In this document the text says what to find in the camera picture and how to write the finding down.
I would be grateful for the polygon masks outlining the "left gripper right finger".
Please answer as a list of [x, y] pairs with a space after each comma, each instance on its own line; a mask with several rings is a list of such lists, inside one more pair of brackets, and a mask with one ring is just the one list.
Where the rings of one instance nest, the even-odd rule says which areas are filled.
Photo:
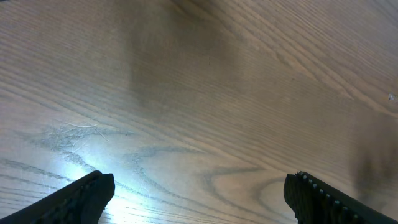
[[307, 172], [286, 175], [284, 199], [300, 224], [397, 224]]

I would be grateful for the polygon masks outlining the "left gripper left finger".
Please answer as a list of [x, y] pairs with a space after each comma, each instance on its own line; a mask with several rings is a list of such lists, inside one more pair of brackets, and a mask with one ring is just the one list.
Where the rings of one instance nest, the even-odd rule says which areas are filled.
[[1, 224], [97, 224], [114, 191], [114, 175], [96, 170], [2, 218]]

